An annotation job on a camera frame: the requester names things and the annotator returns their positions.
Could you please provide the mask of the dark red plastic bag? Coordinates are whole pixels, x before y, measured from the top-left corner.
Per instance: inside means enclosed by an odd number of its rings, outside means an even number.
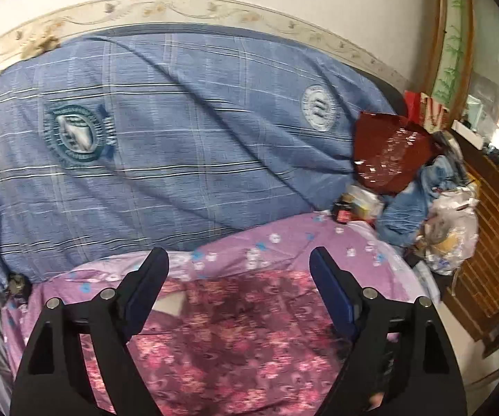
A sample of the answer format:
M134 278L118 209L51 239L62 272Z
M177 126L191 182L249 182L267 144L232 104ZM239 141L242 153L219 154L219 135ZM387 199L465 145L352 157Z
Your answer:
M355 123L357 179L378 194L396 196L439 154L434 137L404 116L362 112Z

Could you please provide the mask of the bamboo painted door frame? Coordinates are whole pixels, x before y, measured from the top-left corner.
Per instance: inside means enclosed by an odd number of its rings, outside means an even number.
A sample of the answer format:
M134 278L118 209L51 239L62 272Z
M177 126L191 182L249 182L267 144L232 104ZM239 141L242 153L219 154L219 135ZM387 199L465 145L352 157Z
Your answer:
M473 69L473 0L436 0L434 37L422 90L457 118L465 108Z

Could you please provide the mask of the blue denim garment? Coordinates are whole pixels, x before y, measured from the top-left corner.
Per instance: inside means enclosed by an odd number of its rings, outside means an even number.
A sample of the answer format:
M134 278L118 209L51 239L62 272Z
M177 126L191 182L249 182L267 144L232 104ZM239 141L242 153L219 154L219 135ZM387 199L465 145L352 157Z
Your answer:
M465 185L463 163L446 155L437 156L430 165L423 165L397 196L386 197L386 205L375 222L378 238L400 249L414 244L441 192Z

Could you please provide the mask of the white printed plastic bag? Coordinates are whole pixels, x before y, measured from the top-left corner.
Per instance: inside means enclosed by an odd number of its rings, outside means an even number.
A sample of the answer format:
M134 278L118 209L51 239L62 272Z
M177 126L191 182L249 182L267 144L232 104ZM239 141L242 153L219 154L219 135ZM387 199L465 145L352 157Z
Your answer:
M473 257L479 238L477 204L473 187L441 192L434 201L415 243L432 272L451 276Z

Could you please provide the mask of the purple floral bed sheet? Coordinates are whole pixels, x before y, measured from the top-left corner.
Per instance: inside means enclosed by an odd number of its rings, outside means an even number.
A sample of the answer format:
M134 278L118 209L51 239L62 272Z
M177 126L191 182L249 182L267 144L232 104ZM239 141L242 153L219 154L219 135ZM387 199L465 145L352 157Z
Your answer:
M268 270L310 274L310 252L318 246L361 286L373 287L386 298L412 302L421 295L411 268L372 228L358 222L337 224L320 213L252 228L192 252L172 252L167 281L217 280Z

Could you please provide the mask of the brown wooden cabinet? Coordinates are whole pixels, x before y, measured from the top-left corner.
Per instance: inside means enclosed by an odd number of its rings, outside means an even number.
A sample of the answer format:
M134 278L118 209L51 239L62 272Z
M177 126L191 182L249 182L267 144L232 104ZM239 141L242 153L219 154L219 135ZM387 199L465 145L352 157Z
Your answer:
M462 263L443 302L475 341L484 356L499 349L499 168L456 131L467 172L479 185L478 241L473 257Z

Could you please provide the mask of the blue plaid quilt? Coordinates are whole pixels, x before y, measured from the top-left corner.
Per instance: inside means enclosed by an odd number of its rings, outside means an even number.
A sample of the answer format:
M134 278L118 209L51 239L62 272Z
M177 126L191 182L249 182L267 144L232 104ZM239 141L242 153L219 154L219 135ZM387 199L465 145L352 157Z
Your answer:
M369 77L271 37L97 33L0 74L0 292L329 208Z

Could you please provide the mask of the small dark red-label bottle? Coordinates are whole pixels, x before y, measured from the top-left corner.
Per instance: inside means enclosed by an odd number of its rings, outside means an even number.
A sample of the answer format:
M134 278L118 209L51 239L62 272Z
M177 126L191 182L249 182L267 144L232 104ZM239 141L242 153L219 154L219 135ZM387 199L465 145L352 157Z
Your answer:
M348 224L353 220L353 206L346 201L337 201L331 211L332 218L337 224Z

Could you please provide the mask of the maroon pink floral garment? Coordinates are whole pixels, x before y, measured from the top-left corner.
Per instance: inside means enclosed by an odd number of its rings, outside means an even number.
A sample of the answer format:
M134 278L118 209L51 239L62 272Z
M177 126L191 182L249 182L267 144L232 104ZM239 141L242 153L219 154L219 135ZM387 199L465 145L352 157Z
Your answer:
M165 415L313 415L352 347L306 271L180 282L127 344Z

